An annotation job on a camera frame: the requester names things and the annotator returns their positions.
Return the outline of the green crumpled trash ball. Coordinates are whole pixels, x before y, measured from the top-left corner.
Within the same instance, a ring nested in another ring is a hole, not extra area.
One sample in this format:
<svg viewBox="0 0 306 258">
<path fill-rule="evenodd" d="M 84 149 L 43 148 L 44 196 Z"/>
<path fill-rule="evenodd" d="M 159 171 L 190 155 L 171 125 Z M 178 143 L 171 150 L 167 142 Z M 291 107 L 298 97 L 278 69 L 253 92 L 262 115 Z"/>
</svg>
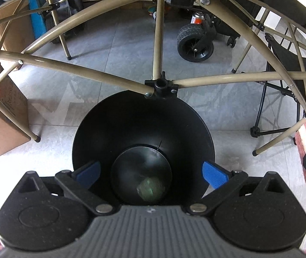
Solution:
<svg viewBox="0 0 306 258">
<path fill-rule="evenodd" d="M 146 202 L 158 201 L 164 192 L 165 186 L 157 177 L 147 177 L 137 186 L 137 193 Z"/>
</svg>

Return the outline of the black round trash bin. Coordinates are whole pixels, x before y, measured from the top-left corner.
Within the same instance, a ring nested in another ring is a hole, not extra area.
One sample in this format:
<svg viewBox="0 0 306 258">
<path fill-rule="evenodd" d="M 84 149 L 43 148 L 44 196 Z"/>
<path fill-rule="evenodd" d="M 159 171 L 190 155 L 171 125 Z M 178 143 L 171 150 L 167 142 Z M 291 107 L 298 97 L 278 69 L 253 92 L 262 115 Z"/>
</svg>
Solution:
<svg viewBox="0 0 306 258">
<path fill-rule="evenodd" d="M 146 98 L 133 91 L 107 97 L 79 125 L 72 147 L 78 169 L 99 161 L 100 177 L 90 191 L 113 205 L 181 205 L 201 199 L 208 188 L 205 161 L 214 143 L 199 114 L 179 98 Z M 146 202 L 137 186 L 159 178 L 165 192 Z"/>
</svg>

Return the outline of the brown cardboard box under table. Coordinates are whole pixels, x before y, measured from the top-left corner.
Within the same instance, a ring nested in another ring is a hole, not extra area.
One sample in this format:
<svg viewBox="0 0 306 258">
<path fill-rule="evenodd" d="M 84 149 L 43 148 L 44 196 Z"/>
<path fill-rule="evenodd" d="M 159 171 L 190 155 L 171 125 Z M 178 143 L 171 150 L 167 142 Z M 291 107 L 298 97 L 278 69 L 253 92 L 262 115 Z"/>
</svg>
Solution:
<svg viewBox="0 0 306 258">
<path fill-rule="evenodd" d="M 0 101 L 20 123 L 28 126 L 27 98 L 10 77 L 0 83 Z M 30 138 L 0 112 L 0 155 L 28 141 Z"/>
</svg>

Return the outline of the black rubber cart wheel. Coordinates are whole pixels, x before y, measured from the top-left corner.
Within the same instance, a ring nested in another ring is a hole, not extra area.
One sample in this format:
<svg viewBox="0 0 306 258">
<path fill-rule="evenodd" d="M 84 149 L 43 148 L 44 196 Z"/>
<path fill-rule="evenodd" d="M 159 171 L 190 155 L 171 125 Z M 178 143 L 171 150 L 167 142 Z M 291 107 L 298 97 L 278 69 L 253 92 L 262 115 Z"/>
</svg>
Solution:
<svg viewBox="0 0 306 258">
<path fill-rule="evenodd" d="M 213 37 L 202 25 L 185 25 L 177 35 L 177 51 L 188 62 L 203 62 L 214 52 Z"/>
</svg>

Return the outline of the orange gas canister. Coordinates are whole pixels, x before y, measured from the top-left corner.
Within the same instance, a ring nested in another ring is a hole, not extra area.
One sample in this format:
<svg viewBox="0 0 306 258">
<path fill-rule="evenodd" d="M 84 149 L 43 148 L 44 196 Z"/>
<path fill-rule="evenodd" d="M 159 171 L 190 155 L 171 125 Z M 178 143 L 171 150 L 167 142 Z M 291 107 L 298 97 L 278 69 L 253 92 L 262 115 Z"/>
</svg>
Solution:
<svg viewBox="0 0 306 258">
<path fill-rule="evenodd" d="M 201 25 L 204 20 L 204 15 L 200 12 L 195 12 L 191 18 L 191 24 Z"/>
</svg>

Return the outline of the olive metal table frame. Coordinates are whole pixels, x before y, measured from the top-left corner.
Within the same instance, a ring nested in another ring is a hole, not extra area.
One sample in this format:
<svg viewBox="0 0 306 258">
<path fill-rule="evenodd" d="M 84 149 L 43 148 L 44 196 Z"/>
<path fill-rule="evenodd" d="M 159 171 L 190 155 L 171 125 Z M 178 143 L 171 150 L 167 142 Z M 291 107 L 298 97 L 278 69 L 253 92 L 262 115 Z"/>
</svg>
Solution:
<svg viewBox="0 0 306 258">
<path fill-rule="evenodd" d="M 102 0 L 99 3 L 92 5 L 79 13 L 69 17 L 65 21 L 53 27 L 46 34 L 42 35 L 38 40 L 34 41 L 23 52 L 16 53 L 10 51 L 0 50 L 0 59 L 12 61 L 15 65 L 29 64 L 43 68 L 56 69 L 61 72 L 78 75 L 91 80 L 108 83 L 115 86 L 123 87 L 125 89 L 141 93 L 146 96 L 151 96 L 157 92 L 157 89 L 135 81 L 124 79 L 122 77 L 114 76 L 108 73 L 96 71 L 94 69 L 68 64 L 61 61 L 56 61 L 48 58 L 41 58 L 35 56 L 35 52 L 43 45 L 49 43 L 53 39 L 63 35 L 65 32 L 79 26 L 80 24 L 100 16 L 106 12 L 120 8 L 139 0 Z M 227 25 L 237 31 L 246 41 L 254 47 L 265 60 L 274 68 L 272 79 L 283 80 L 291 89 L 298 102 L 306 113 L 306 90 L 300 91 L 296 85 L 297 80 L 303 80 L 306 83 L 306 71 L 289 72 L 285 69 L 277 57 L 269 50 L 263 43 L 259 36 L 243 22 L 232 11 L 225 7 L 217 0 L 157 0 L 157 17 L 156 29 L 154 38 L 154 59 L 152 79 L 159 80 L 162 78 L 162 55 L 163 55 L 163 14 L 165 3 L 172 5 L 182 5 L 188 3 L 189 5 L 197 4 L 220 18 Z M 296 28 L 306 33 L 306 7 L 304 7 L 297 0 L 248 0 L 259 6 L 264 7 L 270 12 L 281 16 L 289 25 L 294 25 Z"/>
</svg>

